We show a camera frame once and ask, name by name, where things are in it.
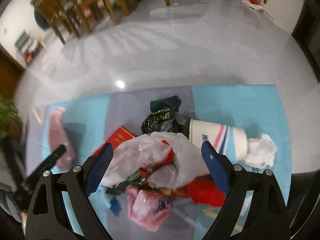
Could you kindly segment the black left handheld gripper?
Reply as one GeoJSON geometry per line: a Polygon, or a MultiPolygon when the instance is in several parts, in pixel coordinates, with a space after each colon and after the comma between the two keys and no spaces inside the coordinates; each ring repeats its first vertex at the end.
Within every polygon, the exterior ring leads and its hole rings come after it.
{"type": "Polygon", "coordinates": [[[66,146],[60,145],[51,153],[40,165],[17,186],[13,194],[14,200],[22,211],[27,211],[35,191],[35,187],[44,172],[50,171],[56,164],[57,160],[66,152],[66,146]]]}

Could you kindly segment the wooden chair near left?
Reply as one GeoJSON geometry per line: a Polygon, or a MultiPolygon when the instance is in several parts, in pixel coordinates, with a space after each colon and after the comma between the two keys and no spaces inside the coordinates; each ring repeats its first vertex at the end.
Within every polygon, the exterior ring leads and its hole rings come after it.
{"type": "Polygon", "coordinates": [[[58,29],[58,23],[61,23],[69,34],[73,33],[76,38],[80,38],[80,34],[73,23],[70,14],[65,11],[58,0],[31,0],[31,4],[49,23],[62,44],[65,44],[66,42],[58,29]]]}

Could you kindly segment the beige striped paper cup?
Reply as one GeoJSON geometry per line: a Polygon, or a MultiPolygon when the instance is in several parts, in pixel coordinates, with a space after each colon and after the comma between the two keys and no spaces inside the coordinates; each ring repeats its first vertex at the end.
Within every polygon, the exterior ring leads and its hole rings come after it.
{"type": "Polygon", "coordinates": [[[232,163],[244,159],[248,152],[246,132],[223,124],[191,119],[189,140],[198,148],[209,141],[218,154],[226,155],[232,163]]]}

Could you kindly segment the white wall cabinet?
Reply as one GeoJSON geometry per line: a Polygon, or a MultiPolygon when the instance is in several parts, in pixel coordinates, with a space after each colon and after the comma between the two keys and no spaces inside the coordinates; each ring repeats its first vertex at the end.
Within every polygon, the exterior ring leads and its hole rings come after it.
{"type": "Polygon", "coordinates": [[[271,21],[292,34],[305,0],[266,0],[264,11],[271,21]]]}

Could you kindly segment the red gold snack wrapper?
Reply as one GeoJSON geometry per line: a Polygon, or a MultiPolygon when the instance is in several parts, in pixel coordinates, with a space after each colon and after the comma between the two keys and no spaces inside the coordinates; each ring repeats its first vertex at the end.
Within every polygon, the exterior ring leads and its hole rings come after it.
{"type": "Polygon", "coordinates": [[[151,181],[151,176],[161,168],[174,167],[175,154],[171,149],[166,159],[156,163],[152,167],[141,167],[138,172],[149,186],[155,187],[156,191],[165,196],[174,196],[181,198],[190,198],[196,204],[207,204],[212,207],[221,207],[226,200],[226,195],[220,191],[212,178],[199,177],[191,183],[177,189],[170,189],[163,186],[156,186],[151,181]]]}

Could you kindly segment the pink white printed wrapper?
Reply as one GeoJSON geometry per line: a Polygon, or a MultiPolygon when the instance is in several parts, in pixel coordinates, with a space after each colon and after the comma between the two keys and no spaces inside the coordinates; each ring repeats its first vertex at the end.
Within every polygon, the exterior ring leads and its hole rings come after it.
{"type": "Polygon", "coordinates": [[[63,115],[66,109],[57,107],[50,115],[48,142],[50,150],[53,152],[60,145],[65,145],[66,151],[56,161],[56,166],[60,171],[68,171],[72,168],[72,162],[76,157],[71,141],[63,127],[63,115]]]}

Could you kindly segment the blue crumpled wrapper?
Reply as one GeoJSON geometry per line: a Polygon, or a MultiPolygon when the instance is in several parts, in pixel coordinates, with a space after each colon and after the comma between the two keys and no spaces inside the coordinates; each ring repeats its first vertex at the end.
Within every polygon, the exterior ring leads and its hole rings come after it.
{"type": "Polygon", "coordinates": [[[107,198],[107,206],[110,213],[112,213],[114,216],[119,216],[120,212],[122,211],[120,202],[114,195],[107,195],[107,198]]]}

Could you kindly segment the dark green crumpled wrapper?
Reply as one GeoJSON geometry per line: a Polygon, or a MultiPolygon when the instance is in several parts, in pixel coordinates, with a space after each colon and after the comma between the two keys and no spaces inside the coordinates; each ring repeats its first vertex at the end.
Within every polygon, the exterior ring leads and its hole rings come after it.
{"type": "Polygon", "coordinates": [[[142,133],[182,133],[185,128],[186,120],[184,116],[179,113],[181,103],[182,101],[177,95],[151,101],[151,113],[142,122],[142,133]]]}

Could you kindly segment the stack of boxes by wall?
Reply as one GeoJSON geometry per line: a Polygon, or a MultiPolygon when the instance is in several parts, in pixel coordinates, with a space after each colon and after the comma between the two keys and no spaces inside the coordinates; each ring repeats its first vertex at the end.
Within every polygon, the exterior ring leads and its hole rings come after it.
{"type": "Polygon", "coordinates": [[[31,37],[25,30],[22,31],[15,42],[15,48],[17,49],[18,54],[23,58],[26,65],[31,64],[33,59],[35,59],[42,50],[43,45],[42,37],[31,37]]]}

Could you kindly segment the dark glass door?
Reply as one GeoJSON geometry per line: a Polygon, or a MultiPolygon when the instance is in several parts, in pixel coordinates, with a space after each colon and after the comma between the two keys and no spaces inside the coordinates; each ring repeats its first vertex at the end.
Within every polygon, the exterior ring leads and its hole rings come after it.
{"type": "Polygon", "coordinates": [[[307,0],[304,1],[291,35],[306,56],[319,82],[319,12],[316,12],[307,0]]]}

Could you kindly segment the red cigarette box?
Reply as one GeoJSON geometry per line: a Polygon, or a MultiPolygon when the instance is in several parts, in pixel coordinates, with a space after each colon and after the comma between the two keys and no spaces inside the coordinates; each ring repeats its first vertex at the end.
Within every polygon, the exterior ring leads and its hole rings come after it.
{"type": "Polygon", "coordinates": [[[91,156],[98,155],[101,148],[106,144],[109,143],[112,145],[113,150],[115,150],[122,142],[131,140],[136,138],[137,136],[130,132],[126,127],[119,126],[103,143],[96,149],[91,156]]]}

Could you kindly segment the white translucent plastic bag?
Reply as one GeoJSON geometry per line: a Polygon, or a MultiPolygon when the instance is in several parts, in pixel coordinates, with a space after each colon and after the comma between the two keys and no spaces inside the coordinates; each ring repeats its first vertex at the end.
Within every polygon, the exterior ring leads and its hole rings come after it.
{"type": "Polygon", "coordinates": [[[122,142],[101,180],[104,186],[114,186],[140,168],[153,168],[173,152],[173,163],[152,171],[147,181],[156,187],[177,189],[195,178],[209,174],[201,150],[182,133],[153,132],[122,142]]]}

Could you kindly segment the crumpled white tissue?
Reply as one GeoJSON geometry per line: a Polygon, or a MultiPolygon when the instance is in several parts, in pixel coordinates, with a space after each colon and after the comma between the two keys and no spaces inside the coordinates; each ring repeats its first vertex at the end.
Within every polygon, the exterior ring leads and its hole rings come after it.
{"type": "Polygon", "coordinates": [[[255,168],[273,167],[277,146],[269,135],[248,139],[248,151],[242,162],[255,168]]]}

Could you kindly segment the green potted plant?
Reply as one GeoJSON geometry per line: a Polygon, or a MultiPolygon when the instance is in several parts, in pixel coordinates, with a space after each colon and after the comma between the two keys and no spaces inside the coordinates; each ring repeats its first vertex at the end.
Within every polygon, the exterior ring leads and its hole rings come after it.
{"type": "Polygon", "coordinates": [[[1,96],[1,138],[8,136],[13,140],[22,137],[23,124],[18,114],[18,109],[12,99],[1,96]]]}

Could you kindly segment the brown wooden door left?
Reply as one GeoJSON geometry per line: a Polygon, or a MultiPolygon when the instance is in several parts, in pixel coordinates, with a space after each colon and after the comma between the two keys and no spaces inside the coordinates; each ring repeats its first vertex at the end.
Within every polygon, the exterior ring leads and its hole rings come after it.
{"type": "Polygon", "coordinates": [[[0,93],[12,99],[25,69],[0,45],[0,93]]]}

